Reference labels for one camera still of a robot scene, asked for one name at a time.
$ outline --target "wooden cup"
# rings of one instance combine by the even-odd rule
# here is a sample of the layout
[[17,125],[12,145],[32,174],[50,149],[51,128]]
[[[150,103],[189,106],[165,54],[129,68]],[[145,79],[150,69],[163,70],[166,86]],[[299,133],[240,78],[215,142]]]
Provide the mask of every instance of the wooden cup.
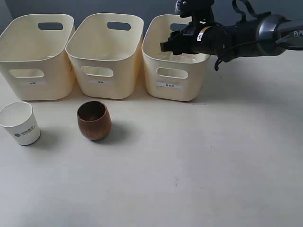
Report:
[[112,122],[107,107],[102,102],[92,101],[78,109],[78,125],[83,136],[99,140],[110,133]]

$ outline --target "bin handle cutout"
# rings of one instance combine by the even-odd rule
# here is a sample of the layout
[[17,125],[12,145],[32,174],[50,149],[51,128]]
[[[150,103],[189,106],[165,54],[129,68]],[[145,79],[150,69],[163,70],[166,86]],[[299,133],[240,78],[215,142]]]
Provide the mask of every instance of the bin handle cutout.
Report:
[[110,21],[107,23],[108,29],[111,30],[122,30],[122,31],[129,31],[131,30],[131,25],[124,22],[114,22]]
[[17,69],[9,70],[9,73],[15,78],[42,78],[44,73],[39,69]]
[[157,73],[161,77],[187,79],[188,72],[185,70],[169,69],[169,68],[157,68]]
[[63,30],[63,24],[60,22],[41,22],[38,28],[42,31],[59,31]]
[[89,76],[94,77],[112,77],[114,72],[110,68],[82,66],[82,71]]
[[188,24],[178,24],[178,23],[172,23],[170,25],[171,31],[182,31],[184,28],[186,28]]

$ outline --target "cream plastic bin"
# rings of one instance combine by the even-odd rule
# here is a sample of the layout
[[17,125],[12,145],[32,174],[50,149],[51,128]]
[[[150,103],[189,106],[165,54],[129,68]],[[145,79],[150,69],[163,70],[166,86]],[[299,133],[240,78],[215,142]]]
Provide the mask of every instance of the cream plastic bin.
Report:
[[74,33],[65,14],[33,14],[15,19],[0,36],[0,72],[23,100],[67,96],[75,76],[65,52]]
[[[130,30],[109,28],[126,23]],[[123,99],[136,84],[142,59],[144,22],[132,15],[98,13],[87,17],[66,46],[82,92]]]
[[188,24],[190,18],[177,15],[156,17],[147,30],[143,42],[145,83],[154,97],[178,101],[195,99],[206,74],[206,54],[182,54],[161,52],[160,43],[167,41],[172,24]]

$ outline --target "paper cup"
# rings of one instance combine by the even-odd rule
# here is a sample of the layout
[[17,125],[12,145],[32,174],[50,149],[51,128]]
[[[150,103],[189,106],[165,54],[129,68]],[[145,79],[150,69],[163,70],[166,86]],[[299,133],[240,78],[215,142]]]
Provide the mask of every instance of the paper cup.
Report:
[[0,110],[0,125],[23,146],[36,142],[40,130],[29,103],[15,102]]

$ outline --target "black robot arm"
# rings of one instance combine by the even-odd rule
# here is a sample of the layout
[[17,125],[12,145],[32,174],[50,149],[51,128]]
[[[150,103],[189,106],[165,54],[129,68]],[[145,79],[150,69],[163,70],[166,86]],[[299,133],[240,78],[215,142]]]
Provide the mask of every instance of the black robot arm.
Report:
[[192,17],[192,22],[182,31],[172,32],[168,41],[160,44],[161,50],[174,55],[216,55],[215,70],[221,62],[238,57],[277,56],[286,49],[303,50],[303,20],[289,21],[271,12],[256,14],[248,0],[240,1],[254,20],[247,21],[237,0],[233,0],[233,8],[241,14],[241,21],[233,26],[223,26],[214,19],[214,0],[178,0],[176,13],[181,17]]

